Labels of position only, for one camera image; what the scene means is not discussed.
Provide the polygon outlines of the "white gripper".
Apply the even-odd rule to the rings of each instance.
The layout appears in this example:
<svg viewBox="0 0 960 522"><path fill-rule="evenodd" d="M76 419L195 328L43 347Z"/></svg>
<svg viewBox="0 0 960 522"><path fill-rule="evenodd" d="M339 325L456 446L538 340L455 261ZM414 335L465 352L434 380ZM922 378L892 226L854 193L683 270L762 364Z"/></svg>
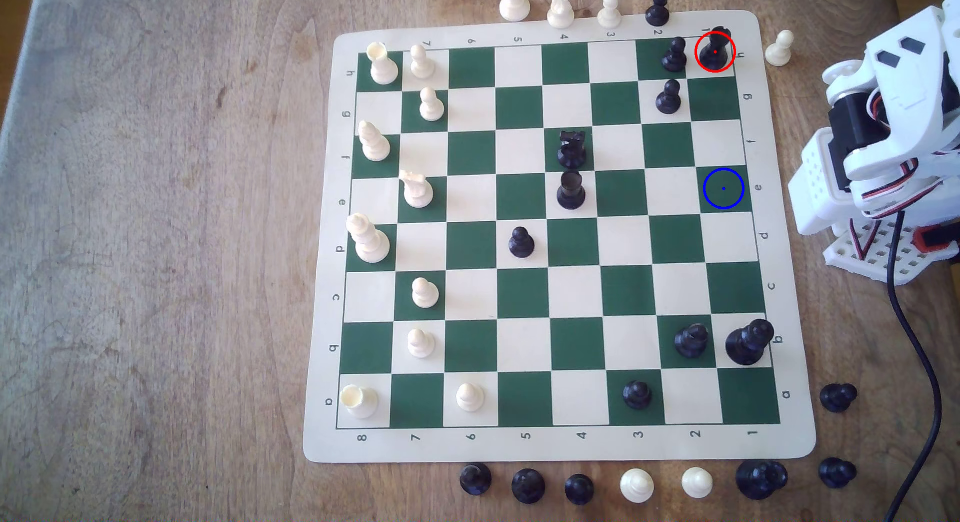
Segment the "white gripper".
<svg viewBox="0 0 960 522"><path fill-rule="evenodd" d="M801 151L801 164L788 184L797 230L810 235L831 228L834 235L848 231L858 217L854 198L838 184L830 142L831 128L821 128Z"/></svg>

